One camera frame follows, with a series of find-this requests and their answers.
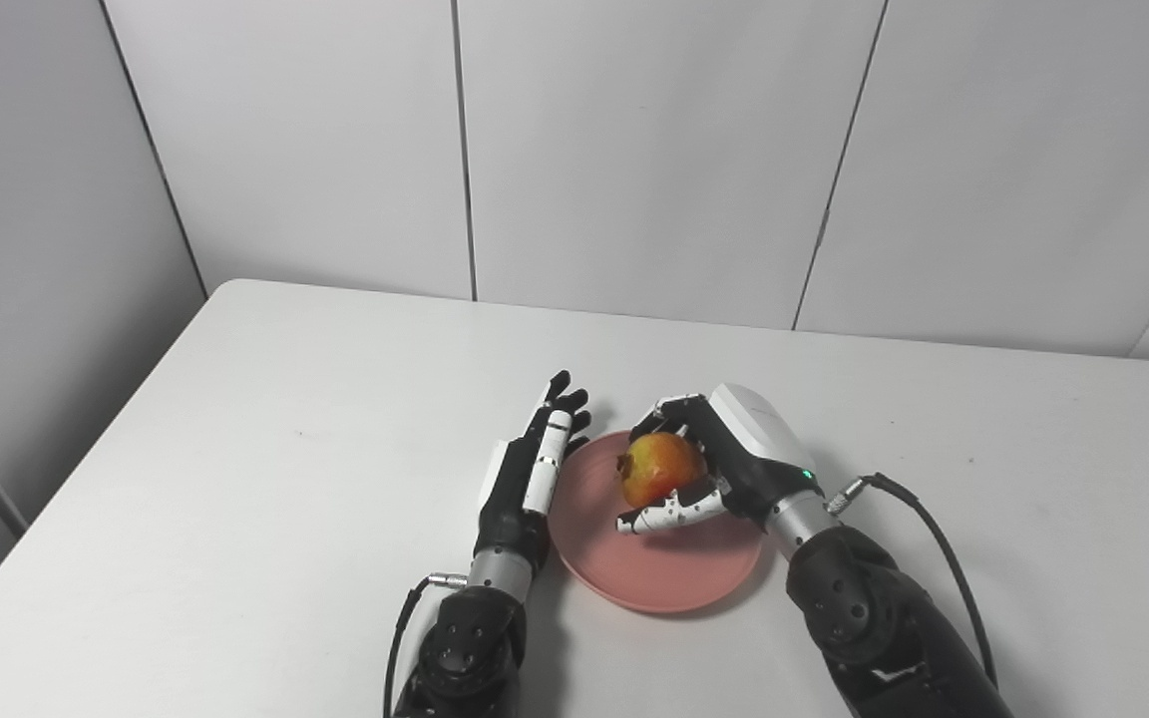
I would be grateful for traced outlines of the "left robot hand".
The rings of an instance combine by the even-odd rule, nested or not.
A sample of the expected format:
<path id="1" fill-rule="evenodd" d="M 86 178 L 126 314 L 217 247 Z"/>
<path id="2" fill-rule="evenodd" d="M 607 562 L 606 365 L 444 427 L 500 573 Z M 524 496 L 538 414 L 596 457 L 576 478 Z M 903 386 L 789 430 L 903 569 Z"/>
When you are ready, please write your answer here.
<path id="1" fill-rule="evenodd" d="M 509 554 L 524 559 L 535 576 L 552 551 L 548 514 L 560 469 L 589 442 L 588 391 L 572 387 L 562 369 L 543 387 L 520 437 L 499 443 L 478 514 L 473 556 Z"/>

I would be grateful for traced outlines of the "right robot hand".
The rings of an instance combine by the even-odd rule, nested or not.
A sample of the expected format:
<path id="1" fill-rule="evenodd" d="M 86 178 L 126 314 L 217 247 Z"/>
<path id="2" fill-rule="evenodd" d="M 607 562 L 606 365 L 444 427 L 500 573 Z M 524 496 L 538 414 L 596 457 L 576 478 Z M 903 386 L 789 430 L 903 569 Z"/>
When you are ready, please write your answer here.
<path id="1" fill-rule="evenodd" d="M 708 395 L 661 399 L 629 437 L 651 435 L 683 438 L 705 460 L 707 474 L 620 514 L 620 535 L 651 535 L 730 515 L 751 522 L 792 554 L 836 525 L 810 454 L 774 406 L 751 388 L 722 383 Z"/>

